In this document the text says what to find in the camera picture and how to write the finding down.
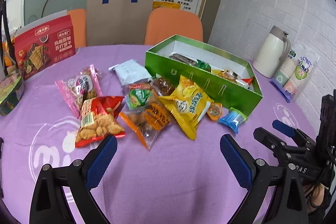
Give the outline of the person right hand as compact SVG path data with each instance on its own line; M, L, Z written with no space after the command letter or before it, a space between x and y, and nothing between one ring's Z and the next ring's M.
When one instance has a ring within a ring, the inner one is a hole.
M319 184L318 186L303 186L308 212L315 211L318 206L322 205L325 195L325 189L327 189L328 193L329 189L326 188L323 184Z

